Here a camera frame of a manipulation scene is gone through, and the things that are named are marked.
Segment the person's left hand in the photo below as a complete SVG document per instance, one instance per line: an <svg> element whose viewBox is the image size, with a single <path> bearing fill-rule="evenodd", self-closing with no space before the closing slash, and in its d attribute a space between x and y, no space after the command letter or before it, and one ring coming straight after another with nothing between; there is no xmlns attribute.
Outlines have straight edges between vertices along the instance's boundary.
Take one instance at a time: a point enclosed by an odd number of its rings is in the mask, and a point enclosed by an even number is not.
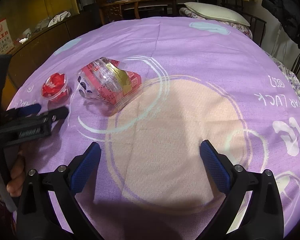
<svg viewBox="0 0 300 240"><path fill-rule="evenodd" d="M6 186L6 190L11 197L20 197L25 177L25 158L23 152L19 151L14 165L11 168L11 181Z"/></svg>

